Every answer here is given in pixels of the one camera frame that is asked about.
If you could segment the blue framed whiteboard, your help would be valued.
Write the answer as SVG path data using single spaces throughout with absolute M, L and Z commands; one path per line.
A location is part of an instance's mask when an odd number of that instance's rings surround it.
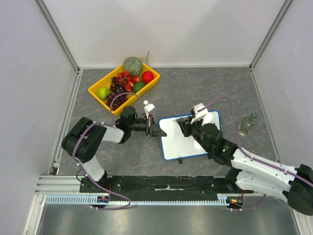
M 166 117 L 159 120 L 160 128 L 167 134 L 161 137 L 161 147 L 163 157 L 167 161 L 178 160 L 181 158 L 198 157 L 206 155 L 207 152 L 196 143 L 192 136 L 185 137 L 176 122 L 179 118 L 190 116 L 179 115 Z

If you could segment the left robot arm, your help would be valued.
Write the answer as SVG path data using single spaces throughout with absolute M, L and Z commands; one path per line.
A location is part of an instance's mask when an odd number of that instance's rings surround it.
M 134 107 L 126 107 L 120 114 L 116 126 L 82 117 L 62 140 L 62 149 L 91 178 L 90 187 L 96 192 L 107 188 L 107 173 L 95 154 L 103 141 L 125 143 L 132 132 L 144 132 L 147 137 L 166 137 L 167 134 L 154 121 L 152 115 L 138 117 Z

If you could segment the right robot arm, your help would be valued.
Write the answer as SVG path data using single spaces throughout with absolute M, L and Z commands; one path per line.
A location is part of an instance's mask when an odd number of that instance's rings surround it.
M 313 214 L 313 170 L 281 164 L 257 156 L 223 137 L 213 123 L 203 124 L 191 117 L 177 119 L 182 134 L 192 137 L 220 165 L 230 168 L 224 187 L 234 193 L 241 189 L 273 196 L 285 201 L 292 209 Z

